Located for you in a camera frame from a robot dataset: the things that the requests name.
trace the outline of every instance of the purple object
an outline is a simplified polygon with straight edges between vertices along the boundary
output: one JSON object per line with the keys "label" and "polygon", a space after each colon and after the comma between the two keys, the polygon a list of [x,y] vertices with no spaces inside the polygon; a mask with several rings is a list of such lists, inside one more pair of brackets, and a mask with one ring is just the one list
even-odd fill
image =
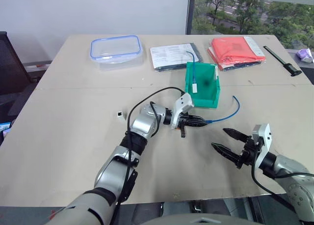
{"label": "purple object", "polygon": [[307,49],[301,49],[299,50],[296,55],[301,59],[303,62],[312,63],[313,62],[313,56],[311,54],[310,48]]}

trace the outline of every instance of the white wall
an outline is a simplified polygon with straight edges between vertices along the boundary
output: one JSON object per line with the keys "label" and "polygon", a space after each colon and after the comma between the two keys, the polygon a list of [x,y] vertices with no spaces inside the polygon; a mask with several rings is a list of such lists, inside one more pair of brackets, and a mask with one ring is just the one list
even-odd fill
{"label": "white wall", "polygon": [[53,59],[74,33],[185,34],[188,0],[0,0],[22,62]]}

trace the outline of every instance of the robotic arm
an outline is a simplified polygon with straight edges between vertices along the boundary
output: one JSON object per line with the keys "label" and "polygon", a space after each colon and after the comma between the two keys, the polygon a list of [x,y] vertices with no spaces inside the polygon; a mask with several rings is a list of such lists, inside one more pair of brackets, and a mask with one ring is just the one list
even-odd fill
{"label": "robotic arm", "polygon": [[[147,141],[152,137],[159,124],[171,124],[171,128],[182,125],[181,115],[194,107],[191,96],[182,95],[174,105],[174,110],[150,104],[145,105],[139,116],[134,120],[130,133],[126,133],[119,146],[99,170],[94,189],[84,192],[72,201],[61,212],[57,213],[48,225],[108,225],[110,224],[117,202],[128,199],[137,172],[135,167],[140,161]],[[131,135],[131,168],[125,184],[128,171],[129,138]]]}
{"label": "robotic arm", "polygon": [[[154,103],[145,105],[131,125],[130,131],[126,133],[120,145],[115,148],[99,170],[94,188],[77,197],[47,224],[110,224],[116,205],[126,201],[131,194],[137,178],[135,167],[140,161],[148,140],[158,131],[159,124],[170,125],[172,129],[180,128],[183,138],[185,137],[184,126],[207,125],[201,117],[187,113],[192,107],[194,105],[188,93],[175,102],[172,111]],[[268,152],[271,144],[269,125],[257,125],[253,130],[253,139],[234,129],[224,129],[224,131],[231,137],[245,142],[244,150],[241,155],[236,155],[227,147],[212,143],[215,150],[233,161],[238,168],[246,164],[252,165],[254,170],[255,168],[262,169],[265,175],[276,180],[285,189],[299,218],[303,221],[314,221],[314,179],[300,175],[287,177],[287,173],[308,171],[294,160]],[[256,224],[223,215],[187,214],[158,218],[147,222],[147,225],[204,222],[222,225]]]}
{"label": "robotic arm", "polygon": [[252,166],[253,180],[264,190],[274,193],[260,185],[254,176],[260,168],[263,174],[274,179],[287,193],[290,203],[299,219],[303,222],[314,222],[314,179],[309,171],[299,162],[283,155],[274,155],[269,151],[272,141],[269,124],[256,125],[252,136],[247,136],[235,129],[223,129],[230,137],[245,143],[240,155],[236,155],[229,148],[212,143],[214,149],[225,158],[235,163],[238,169],[243,164]]}

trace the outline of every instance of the small white block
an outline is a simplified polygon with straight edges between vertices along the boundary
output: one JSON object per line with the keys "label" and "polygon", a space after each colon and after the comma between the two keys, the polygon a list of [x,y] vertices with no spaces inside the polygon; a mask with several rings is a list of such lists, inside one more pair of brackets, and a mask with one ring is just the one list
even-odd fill
{"label": "small white block", "polygon": [[197,93],[197,84],[192,84],[192,92]]}
{"label": "small white block", "polygon": [[123,111],[118,111],[118,112],[117,112],[117,118],[118,118],[118,120],[120,120],[121,122],[125,122],[125,121],[126,121],[126,118],[125,118],[125,115],[124,115]]}

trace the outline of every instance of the blue cable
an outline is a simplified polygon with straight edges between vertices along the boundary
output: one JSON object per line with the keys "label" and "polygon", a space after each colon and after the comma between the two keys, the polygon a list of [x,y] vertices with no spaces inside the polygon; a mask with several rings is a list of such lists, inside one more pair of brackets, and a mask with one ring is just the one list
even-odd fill
{"label": "blue cable", "polygon": [[236,102],[237,102],[237,110],[229,115],[228,117],[225,117],[225,118],[221,118],[221,119],[216,119],[216,120],[205,120],[206,123],[214,123],[214,122],[219,122],[219,121],[223,121],[223,120],[226,120],[228,118],[231,118],[232,116],[234,116],[239,110],[240,110],[240,102],[237,100],[237,98],[235,96],[232,96],[233,98],[235,98]]}
{"label": "blue cable", "polygon": [[188,51],[186,51],[186,52],[193,56],[193,83],[195,84],[196,83],[196,79],[195,79],[195,57],[194,57],[192,52],[188,52]]}

